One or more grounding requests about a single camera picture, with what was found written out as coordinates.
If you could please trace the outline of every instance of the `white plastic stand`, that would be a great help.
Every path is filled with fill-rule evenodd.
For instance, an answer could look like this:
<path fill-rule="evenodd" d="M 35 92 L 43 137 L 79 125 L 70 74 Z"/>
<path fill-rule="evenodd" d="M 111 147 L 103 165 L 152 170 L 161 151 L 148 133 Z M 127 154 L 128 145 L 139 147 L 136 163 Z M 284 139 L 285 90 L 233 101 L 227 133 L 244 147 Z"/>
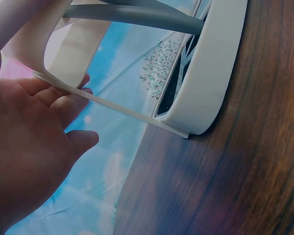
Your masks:
<path fill-rule="evenodd" d="M 185 138 L 190 133 L 202 134 L 209 128 L 220 110 L 232 73 L 247 0 L 213 0 L 179 93 L 170 110 L 159 117 L 139 114 L 76 88 L 110 22 L 63 19 L 71 3 L 72 0 L 53 1 L 15 35 L 4 48 L 4 54 L 33 69 L 36 77 L 56 87 Z M 74 3 L 100 2 L 75 0 Z M 67 37 L 47 70 L 44 55 L 48 40 L 55 29 L 69 23 L 72 26 Z"/>

